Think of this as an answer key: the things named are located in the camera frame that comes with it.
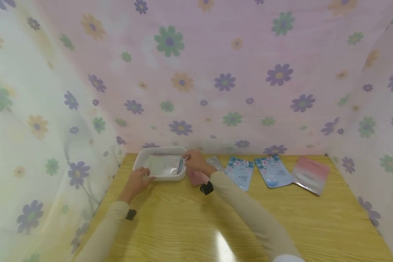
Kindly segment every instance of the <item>wooden table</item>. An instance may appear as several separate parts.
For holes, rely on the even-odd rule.
[[[136,156],[125,157],[79,250],[127,182]],[[229,157],[218,155],[223,166]],[[263,156],[238,157],[253,160]],[[293,170],[298,157],[281,156],[288,171]],[[393,261],[366,211],[331,160],[317,155],[309,158],[331,167],[322,196],[295,184],[268,188],[257,168],[249,195],[285,226],[307,262]],[[238,215],[215,191],[208,196],[202,194],[187,176],[180,182],[153,183],[133,200],[131,208],[138,213],[134,221],[125,221],[120,227],[107,261],[267,261],[260,244]]]

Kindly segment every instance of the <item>pink gradient packet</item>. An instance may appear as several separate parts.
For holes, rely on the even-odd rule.
[[[329,166],[302,156],[295,164],[292,176],[295,178],[294,183],[320,196],[329,171]]]
[[[186,172],[188,173],[189,179],[191,179],[193,186],[207,184],[207,182],[210,181],[210,179],[202,172],[190,169],[186,169]]]

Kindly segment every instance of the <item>white plastic container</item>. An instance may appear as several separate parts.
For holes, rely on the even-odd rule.
[[[186,149],[180,146],[172,146],[172,147],[161,147],[161,148],[145,148],[141,150],[138,154],[134,166],[132,170],[135,170],[141,166],[144,166],[144,162],[146,161],[149,155],[183,155],[185,154]],[[150,174],[150,176],[155,176],[155,181],[179,181],[182,180],[186,175],[186,167],[182,165],[182,171],[175,176],[157,176],[157,174]]]

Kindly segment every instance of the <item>hand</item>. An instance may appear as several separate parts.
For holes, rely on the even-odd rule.
[[[123,201],[129,204],[147,185],[156,179],[155,176],[149,176],[150,169],[139,167],[130,174],[124,189],[119,195],[117,201]]]
[[[191,149],[187,151],[182,158],[185,158],[185,166],[186,168],[200,171],[204,173],[207,177],[211,177],[211,175],[217,172],[216,168],[207,161],[205,161],[204,156],[201,152],[195,149]]]

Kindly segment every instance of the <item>floral curtain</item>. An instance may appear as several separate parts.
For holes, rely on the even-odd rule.
[[[0,0],[2,250],[69,258],[118,147],[172,145],[328,153],[393,251],[393,0]]]
[[[69,261],[125,154],[38,17],[0,0],[0,261]]]

